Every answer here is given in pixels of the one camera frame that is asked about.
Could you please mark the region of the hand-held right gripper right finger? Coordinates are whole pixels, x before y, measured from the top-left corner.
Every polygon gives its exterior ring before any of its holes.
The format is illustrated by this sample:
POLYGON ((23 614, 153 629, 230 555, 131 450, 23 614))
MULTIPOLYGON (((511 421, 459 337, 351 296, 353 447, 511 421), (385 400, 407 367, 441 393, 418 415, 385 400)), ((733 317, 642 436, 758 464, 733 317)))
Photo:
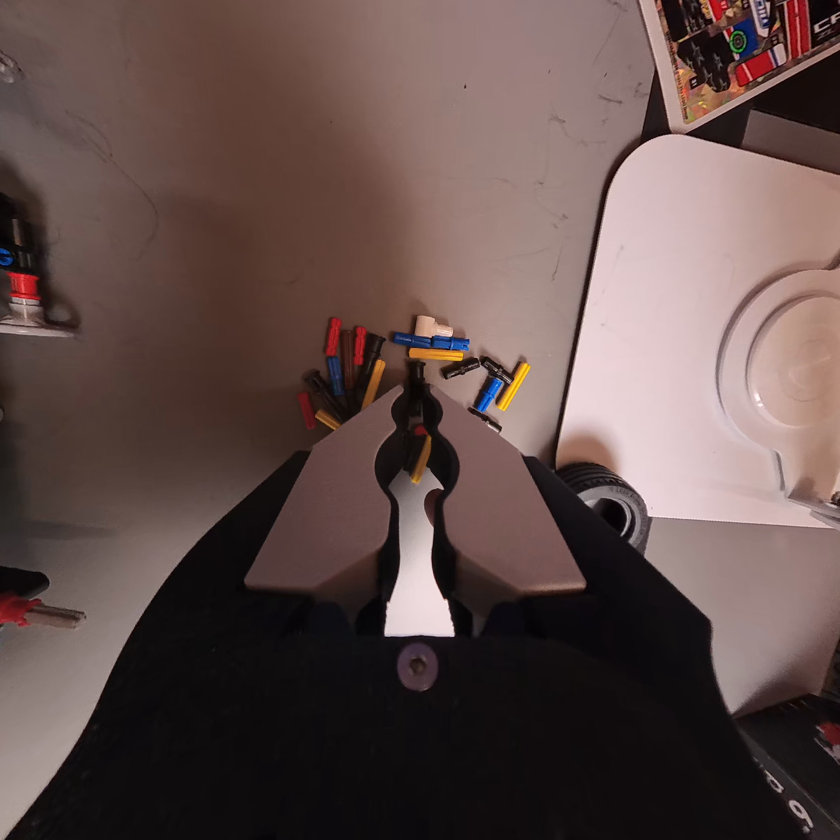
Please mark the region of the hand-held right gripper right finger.
POLYGON ((424 421, 434 503, 432 568, 456 634, 502 603, 583 593, 586 582, 522 453, 437 387, 424 421))

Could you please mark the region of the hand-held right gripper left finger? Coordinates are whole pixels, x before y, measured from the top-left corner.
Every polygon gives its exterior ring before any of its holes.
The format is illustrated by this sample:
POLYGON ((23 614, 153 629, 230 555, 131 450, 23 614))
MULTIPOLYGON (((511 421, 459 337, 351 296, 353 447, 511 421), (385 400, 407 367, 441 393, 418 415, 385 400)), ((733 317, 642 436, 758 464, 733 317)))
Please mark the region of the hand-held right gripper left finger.
POLYGON ((246 589, 340 606, 383 634, 400 570, 391 486, 404 468, 404 385, 315 444, 245 575, 246 589))

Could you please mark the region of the pile of coloured lego pins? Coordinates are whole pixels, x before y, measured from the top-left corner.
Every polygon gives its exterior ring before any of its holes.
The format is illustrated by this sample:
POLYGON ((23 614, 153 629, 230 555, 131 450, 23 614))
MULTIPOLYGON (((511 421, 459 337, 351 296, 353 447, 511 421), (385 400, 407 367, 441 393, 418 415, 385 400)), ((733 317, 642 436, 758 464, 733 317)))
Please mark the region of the pile of coloured lego pins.
MULTIPOLYGON (((373 404, 385 377, 383 349, 387 343, 407 351, 408 395, 411 359, 423 360, 425 365, 442 363, 439 374, 447 382, 480 371, 485 381, 468 411, 496 433, 501 432, 501 425, 491 411, 508 410, 531 370, 525 360, 509 370, 488 355, 470 354, 468 338, 455 335, 453 328, 429 316, 417 316, 413 332, 395 331, 389 337, 361 325, 346 329, 340 318, 331 317, 325 333, 323 357, 327 373, 311 370, 304 374, 304 389, 297 394, 303 426, 310 432, 320 427, 336 431, 373 404)), ((433 438, 427 430, 425 409, 422 419, 408 416, 408 404, 406 411, 403 468, 417 485, 432 459, 433 438)))

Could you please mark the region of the lego car chassis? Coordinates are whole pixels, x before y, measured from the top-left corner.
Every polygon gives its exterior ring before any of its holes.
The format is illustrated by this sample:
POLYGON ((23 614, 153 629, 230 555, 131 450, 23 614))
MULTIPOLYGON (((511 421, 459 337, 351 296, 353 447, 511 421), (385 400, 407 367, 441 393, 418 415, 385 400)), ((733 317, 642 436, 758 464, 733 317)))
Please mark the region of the lego car chassis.
MULTIPOLYGON (((32 338, 69 339, 72 327, 52 322, 40 293, 39 253, 32 241, 32 227, 15 200, 1 194, 1 270, 8 280, 2 334, 32 338)), ((52 627, 73 630, 83 624, 84 612, 44 603, 49 587, 45 574, 13 566, 1 567, 2 627, 52 627)))

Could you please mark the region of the black rubber lego tire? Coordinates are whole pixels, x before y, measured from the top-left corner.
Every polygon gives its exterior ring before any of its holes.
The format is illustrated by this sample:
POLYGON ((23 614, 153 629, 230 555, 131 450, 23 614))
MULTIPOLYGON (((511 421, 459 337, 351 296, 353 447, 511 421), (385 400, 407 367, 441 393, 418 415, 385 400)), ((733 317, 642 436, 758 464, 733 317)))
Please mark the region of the black rubber lego tire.
POLYGON ((642 496, 622 477, 586 461, 559 467, 555 474, 620 537, 645 553, 652 519, 642 496))

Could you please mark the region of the lego set box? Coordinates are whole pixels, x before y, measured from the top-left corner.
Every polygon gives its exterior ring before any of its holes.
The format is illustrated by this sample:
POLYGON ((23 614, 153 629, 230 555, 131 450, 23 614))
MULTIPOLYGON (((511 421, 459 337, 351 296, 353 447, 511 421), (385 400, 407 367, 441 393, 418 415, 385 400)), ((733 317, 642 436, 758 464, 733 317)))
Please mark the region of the lego set box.
POLYGON ((771 789, 806 838, 839 838, 839 704, 805 695, 736 719, 771 789))

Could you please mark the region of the grey cardboard strip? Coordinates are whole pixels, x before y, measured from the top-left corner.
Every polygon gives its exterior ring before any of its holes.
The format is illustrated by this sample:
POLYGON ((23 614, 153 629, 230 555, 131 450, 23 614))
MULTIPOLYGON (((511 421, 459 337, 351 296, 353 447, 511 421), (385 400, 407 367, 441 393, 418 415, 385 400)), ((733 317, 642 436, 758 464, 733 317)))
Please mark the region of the grey cardboard strip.
POLYGON ((731 713, 821 691, 838 641, 838 531, 660 518, 646 557, 709 618, 731 713))

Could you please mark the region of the white book stand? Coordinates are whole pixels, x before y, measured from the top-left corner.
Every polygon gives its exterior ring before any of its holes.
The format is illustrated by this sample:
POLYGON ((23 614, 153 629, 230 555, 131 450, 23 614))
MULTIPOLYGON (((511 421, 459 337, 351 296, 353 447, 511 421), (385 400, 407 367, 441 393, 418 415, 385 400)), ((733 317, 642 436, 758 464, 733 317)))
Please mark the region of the white book stand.
POLYGON ((559 465, 654 518, 838 528, 838 174, 684 135, 607 192, 559 465))

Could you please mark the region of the colourful sticker sheet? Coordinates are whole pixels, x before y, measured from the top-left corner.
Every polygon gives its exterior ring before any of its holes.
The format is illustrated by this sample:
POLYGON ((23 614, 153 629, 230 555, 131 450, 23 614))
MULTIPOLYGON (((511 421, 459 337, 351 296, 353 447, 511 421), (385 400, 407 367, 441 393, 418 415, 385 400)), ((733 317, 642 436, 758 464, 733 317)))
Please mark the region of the colourful sticker sheet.
POLYGON ((686 134, 839 50, 838 1, 639 1, 669 131, 686 134))

